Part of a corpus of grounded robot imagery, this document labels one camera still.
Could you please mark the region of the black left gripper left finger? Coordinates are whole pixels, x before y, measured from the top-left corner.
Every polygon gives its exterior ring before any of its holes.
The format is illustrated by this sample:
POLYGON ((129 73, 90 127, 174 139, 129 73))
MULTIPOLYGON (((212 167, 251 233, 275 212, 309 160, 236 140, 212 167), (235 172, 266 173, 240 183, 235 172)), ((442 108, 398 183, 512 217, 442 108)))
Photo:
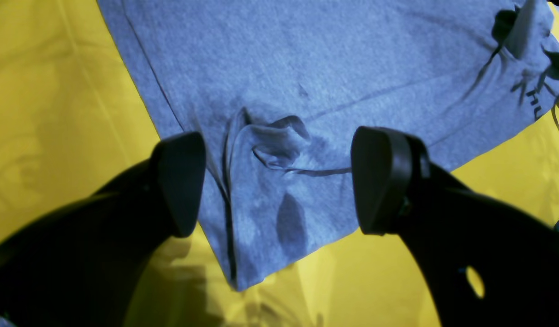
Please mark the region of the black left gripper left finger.
POLYGON ((0 317, 17 327, 120 327, 151 255, 198 221, 205 143, 163 139, 151 157, 0 243, 0 317))

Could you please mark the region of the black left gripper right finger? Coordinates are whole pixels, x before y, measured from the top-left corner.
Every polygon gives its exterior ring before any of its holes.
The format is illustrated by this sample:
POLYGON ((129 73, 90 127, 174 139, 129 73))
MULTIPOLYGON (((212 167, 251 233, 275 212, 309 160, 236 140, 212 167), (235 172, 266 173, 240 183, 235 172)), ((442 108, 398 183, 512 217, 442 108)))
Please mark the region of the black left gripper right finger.
POLYGON ((559 327, 559 232, 474 192, 423 142, 362 126, 351 144, 358 223, 399 236, 443 327, 559 327))

